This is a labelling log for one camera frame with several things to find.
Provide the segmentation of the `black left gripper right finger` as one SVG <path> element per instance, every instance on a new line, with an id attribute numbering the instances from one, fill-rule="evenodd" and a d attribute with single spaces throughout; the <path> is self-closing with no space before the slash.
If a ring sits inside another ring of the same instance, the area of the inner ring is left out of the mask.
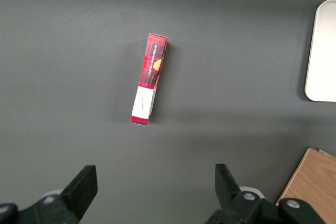
<path id="1" fill-rule="evenodd" d="M 207 223 L 255 223 L 261 211 L 261 198 L 242 191 L 225 164 L 215 165 L 215 191 L 221 209 Z"/>

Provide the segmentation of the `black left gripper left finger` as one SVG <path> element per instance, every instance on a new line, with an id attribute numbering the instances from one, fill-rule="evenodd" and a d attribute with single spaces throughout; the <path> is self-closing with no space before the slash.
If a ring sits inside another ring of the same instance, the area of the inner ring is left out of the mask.
<path id="1" fill-rule="evenodd" d="M 23 210 L 24 223 L 79 223 L 98 192 L 94 165 L 85 166 L 59 194 Z"/>

